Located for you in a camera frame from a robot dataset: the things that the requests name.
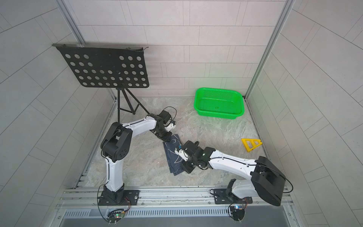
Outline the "yellow plastic triangle piece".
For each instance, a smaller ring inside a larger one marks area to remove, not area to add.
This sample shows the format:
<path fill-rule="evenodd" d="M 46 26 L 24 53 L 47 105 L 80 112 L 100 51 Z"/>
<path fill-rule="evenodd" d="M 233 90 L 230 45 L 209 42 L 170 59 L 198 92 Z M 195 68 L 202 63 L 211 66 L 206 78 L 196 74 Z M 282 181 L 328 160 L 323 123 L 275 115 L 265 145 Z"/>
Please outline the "yellow plastic triangle piece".
<path fill-rule="evenodd" d="M 260 139 L 241 139 L 245 149 L 247 152 L 251 152 L 252 150 L 256 149 L 260 145 L 262 145 L 262 141 Z"/>

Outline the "right green circuit board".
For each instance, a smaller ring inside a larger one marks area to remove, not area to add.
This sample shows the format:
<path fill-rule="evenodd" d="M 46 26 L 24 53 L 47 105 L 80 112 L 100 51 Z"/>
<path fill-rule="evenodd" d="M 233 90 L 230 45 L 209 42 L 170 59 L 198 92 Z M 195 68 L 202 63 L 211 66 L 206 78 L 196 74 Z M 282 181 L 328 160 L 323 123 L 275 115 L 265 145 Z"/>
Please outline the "right green circuit board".
<path fill-rule="evenodd" d="M 243 207 L 239 207 L 238 205 L 230 206 L 229 216 L 234 221 L 242 221 L 245 217 L 245 209 Z"/>

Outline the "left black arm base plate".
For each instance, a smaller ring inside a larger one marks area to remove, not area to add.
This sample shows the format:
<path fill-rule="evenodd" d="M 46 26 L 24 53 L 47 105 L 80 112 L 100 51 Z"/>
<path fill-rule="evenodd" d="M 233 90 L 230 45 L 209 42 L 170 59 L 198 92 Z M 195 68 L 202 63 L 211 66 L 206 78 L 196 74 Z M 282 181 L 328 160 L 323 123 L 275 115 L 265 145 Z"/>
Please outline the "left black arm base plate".
<path fill-rule="evenodd" d="M 105 189 L 101 196 L 98 196 L 97 204 L 99 206 L 127 206 L 137 205 L 139 200 L 140 190 L 121 190 L 112 192 Z"/>

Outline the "green circuit board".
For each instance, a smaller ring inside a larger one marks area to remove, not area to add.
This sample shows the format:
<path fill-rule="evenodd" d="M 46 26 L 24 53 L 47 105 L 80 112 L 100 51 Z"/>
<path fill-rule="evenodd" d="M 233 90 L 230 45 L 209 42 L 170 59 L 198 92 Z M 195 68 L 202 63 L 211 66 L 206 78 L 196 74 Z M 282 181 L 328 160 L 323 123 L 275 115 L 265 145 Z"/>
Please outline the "green circuit board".
<path fill-rule="evenodd" d="M 234 221 L 242 221 L 245 217 L 245 209 L 243 207 L 239 207 L 238 205 L 230 206 L 229 216 Z"/>
<path fill-rule="evenodd" d="M 117 225 L 117 223 L 122 218 L 125 217 L 127 212 L 128 212 L 128 210 L 125 210 L 125 209 L 116 209 L 116 210 L 109 212 L 107 215 L 107 221 L 108 221 L 109 225 L 111 225 L 112 223 L 114 225 Z"/>

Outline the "dark blue embroidered pillowcase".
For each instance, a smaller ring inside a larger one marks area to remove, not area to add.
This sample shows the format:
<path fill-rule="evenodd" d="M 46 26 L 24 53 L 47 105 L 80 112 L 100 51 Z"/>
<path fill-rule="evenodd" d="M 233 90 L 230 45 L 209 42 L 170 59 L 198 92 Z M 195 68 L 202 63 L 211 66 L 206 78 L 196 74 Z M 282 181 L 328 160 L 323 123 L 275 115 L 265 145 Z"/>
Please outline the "dark blue embroidered pillowcase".
<path fill-rule="evenodd" d="M 182 146 L 179 135 L 172 135 L 170 142 L 163 142 L 163 146 L 170 173 L 177 176 L 184 172 L 182 168 L 182 162 L 184 160 L 179 155 L 175 154 L 175 149 Z"/>

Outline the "green plastic basket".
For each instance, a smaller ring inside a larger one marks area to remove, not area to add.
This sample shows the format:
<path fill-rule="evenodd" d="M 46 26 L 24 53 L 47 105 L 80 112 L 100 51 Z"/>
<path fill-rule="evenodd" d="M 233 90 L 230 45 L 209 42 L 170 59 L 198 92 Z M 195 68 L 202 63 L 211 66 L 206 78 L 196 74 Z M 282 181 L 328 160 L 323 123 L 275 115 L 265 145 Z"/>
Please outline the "green plastic basket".
<path fill-rule="evenodd" d="M 195 93 L 194 109 L 201 116 L 236 119 L 244 114 L 243 96 L 226 89 L 199 88 Z"/>

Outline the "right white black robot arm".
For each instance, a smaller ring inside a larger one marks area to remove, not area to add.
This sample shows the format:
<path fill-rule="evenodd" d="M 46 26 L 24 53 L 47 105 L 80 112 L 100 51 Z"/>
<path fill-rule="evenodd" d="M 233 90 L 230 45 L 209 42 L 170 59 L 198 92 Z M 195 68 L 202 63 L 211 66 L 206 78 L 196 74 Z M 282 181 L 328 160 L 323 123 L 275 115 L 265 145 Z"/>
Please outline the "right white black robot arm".
<path fill-rule="evenodd" d="M 195 168 L 201 170 L 223 170 L 243 177 L 243 180 L 230 180 L 226 189 L 214 189 L 213 196 L 217 204 L 248 204 L 253 197 L 260 197 L 273 206 L 280 206 L 285 175 L 266 157 L 242 159 L 221 151 L 199 147 L 198 142 L 187 141 L 174 150 L 182 161 L 182 168 L 190 174 Z"/>

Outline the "black perforated music stand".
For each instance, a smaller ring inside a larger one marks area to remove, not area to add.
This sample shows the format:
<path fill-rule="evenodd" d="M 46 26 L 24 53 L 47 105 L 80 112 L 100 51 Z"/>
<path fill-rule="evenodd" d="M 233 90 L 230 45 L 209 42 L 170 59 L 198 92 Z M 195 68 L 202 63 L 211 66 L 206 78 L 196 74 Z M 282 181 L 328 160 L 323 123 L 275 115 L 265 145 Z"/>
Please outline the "black perforated music stand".
<path fill-rule="evenodd" d="M 136 50 L 103 48 L 80 44 L 53 44 L 64 57 L 80 85 L 85 88 L 115 89 L 117 115 L 122 111 L 135 114 L 142 108 L 150 112 L 131 92 L 131 89 L 149 87 L 144 48 Z M 121 97 L 125 98 L 128 109 L 121 108 Z"/>

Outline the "aluminium front rail frame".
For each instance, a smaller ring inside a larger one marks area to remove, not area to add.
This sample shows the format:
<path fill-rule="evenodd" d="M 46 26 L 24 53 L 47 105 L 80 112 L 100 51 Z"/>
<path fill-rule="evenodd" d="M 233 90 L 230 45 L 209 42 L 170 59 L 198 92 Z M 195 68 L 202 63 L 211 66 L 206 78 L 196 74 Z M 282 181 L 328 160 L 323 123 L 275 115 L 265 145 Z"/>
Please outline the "aluminium front rail frame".
<path fill-rule="evenodd" d="M 116 209 L 128 210 L 127 218 L 153 217 L 229 217 L 229 207 L 238 205 L 244 209 L 252 207 L 274 208 L 260 197 L 253 197 L 252 204 L 215 204 L 211 189 L 226 189 L 225 186 L 187 187 L 127 187 L 125 190 L 140 190 L 137 205 L 99 206 L 101 188 L 67 189 L 55 207 L 50 227 L 58 227 L 66 218 L 101 218 L 107 221 L 109 212 Z"/>

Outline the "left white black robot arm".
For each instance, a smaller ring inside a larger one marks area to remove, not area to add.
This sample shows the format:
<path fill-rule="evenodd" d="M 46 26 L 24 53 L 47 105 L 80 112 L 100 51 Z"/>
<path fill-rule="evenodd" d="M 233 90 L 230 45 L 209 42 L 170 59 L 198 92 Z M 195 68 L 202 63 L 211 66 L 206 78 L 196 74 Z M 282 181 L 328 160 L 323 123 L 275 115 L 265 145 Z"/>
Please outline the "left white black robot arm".
<path fill-rule="evenodd" d="M 101 156 L 106 159 L 107 181 L 105 189 L 115 194 L 124 189 L 123 159 L 130 150 L 131 140 L 147 131 L 165 142 L 171 140 L 171 130 L 176 122 L 171 115 L 163 110 L 160 114 L 149 114 L 140 120 L 121 124 L 111 124 L 100 145 Z"/>

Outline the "left green circuit board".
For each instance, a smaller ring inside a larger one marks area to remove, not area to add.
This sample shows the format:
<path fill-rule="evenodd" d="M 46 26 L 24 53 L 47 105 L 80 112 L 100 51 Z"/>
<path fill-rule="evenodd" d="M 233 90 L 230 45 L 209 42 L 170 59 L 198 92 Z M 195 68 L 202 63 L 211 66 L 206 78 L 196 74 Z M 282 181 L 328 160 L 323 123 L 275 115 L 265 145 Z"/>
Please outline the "left green circuit board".
<path fill-rule="evenodd" d="M 116 210 L 109 212 L 107 215 L 107 221 L 108 221 L 109 225 L 111 225 L 112 223 L 114 225 L 117 225 L 117 223 L 122 218 L 125 217 L 127 212 L 128 212 L 128 210 L 125 210 L 125 209 L 116 209 Z"/>

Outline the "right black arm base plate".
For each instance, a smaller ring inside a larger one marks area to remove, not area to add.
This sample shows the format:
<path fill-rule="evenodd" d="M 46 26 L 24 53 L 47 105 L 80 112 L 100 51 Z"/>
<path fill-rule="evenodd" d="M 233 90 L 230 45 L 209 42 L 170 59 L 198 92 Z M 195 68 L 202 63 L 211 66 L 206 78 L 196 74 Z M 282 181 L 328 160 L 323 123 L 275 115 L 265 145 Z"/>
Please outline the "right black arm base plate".
<path fill-rule="evenodd" d="M 252 204 L 252 197 L 239 198 L 227 189 L 211 189 L 210 194 L 214 197 L 215 204 Z"/>

